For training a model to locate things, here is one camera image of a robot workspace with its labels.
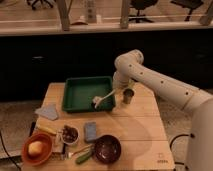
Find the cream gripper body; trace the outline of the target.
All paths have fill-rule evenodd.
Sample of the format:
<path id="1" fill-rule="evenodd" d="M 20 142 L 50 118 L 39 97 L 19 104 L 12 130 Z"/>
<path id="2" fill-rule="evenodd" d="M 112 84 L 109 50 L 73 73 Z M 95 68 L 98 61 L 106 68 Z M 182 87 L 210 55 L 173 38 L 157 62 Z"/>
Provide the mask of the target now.
<path id="1" fill-rule="evenodd" d="M 113 89 L 116 93 L 126 89 L 130 84 L 130 78 L 116 71 L 113 75 Z"/>

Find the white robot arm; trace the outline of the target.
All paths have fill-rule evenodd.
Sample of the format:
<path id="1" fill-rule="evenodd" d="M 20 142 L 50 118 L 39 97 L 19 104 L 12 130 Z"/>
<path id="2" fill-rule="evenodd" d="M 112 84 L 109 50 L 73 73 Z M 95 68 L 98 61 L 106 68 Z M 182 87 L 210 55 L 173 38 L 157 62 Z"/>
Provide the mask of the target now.
<path id="1" fill-rule="evenodd" d="M 115 59 L 113 86 L 125 88 L 134 79 L 180 110 L 193 114 L 185 159 L 185 171 L 213 171 L 213 94 L 143 65 L 140 50 Z"/>

